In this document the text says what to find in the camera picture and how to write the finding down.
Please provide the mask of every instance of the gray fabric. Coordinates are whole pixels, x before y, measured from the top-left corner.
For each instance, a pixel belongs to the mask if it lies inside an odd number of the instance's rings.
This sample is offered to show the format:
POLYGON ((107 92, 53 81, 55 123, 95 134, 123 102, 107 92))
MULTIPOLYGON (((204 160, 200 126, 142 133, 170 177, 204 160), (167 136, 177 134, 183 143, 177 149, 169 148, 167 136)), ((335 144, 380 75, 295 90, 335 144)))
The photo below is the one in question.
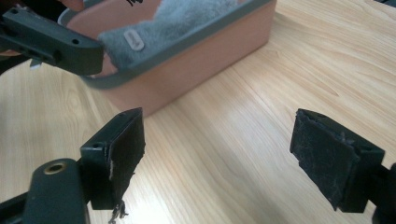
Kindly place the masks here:
POLYGON ((113 64, 119 69, 132 62, 147 58, 197 27, 225 14, 237 5, 237 0, 163 0, 153 21, 99 34, 113 64), (135 30, 144 42, 144 47, 133 50, 124 37, 125 32, 135 30))

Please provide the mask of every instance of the wooden table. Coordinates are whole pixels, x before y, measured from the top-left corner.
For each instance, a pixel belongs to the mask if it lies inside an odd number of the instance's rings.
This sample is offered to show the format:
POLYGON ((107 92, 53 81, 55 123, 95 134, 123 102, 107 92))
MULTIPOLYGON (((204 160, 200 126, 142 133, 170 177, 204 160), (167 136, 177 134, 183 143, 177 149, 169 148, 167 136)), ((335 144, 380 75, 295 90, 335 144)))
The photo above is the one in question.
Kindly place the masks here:
MULTIPOLYGON (((279 0, 270 42, 145 119, 146 155, 118 223, 371 223, 334 212, 289 152, 298 108, 328 115, 396 162, 396 8, 279 0)), ((0 76, 0 202, 119 111, 76 76, 0 76)), ((91 212, 106 223, 110 212, 91 212)))

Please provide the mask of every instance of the white label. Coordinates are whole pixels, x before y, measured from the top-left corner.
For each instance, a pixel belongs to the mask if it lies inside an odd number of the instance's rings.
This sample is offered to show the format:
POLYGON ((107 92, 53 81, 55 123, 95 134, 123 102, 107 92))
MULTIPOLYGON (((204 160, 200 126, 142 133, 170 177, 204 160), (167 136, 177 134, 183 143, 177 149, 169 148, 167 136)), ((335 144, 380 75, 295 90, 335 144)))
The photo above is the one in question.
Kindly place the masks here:
POLYGON ((128 30, 124 36, 132 50, 140 51, 145 47, 145 43, 136 30, 128 30))

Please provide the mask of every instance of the gray cloth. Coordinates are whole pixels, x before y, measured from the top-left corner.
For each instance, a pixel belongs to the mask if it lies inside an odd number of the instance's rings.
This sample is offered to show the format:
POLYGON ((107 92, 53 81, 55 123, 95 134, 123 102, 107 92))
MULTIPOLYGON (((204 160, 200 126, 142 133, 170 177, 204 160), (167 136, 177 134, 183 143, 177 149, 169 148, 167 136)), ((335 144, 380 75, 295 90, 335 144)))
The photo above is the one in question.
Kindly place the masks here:
POLYGON ((98 39, 113 64, 123 69, 177 42, 236 5, 237 0, 163 0, 153 21, 107 31, 98 39))

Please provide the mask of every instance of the light wood tabletop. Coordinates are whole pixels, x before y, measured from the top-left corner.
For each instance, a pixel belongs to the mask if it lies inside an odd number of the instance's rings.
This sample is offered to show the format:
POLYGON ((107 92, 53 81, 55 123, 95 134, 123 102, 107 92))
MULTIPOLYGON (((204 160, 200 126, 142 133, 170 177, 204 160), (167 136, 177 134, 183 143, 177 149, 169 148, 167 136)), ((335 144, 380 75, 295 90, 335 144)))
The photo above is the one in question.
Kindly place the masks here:
MULTIPOLYGON (((146 154, 118 223, 371 223, 334 212, 290 154, 298 108, 325 114, 396 162, 396 8, 278 0, 269 43, 145 118, 146 154)), ((0 76, 0 202, 120 111, 77 76, 24 63, 0 76)), ((90 211, 106 223, 110 211, 90 211)))

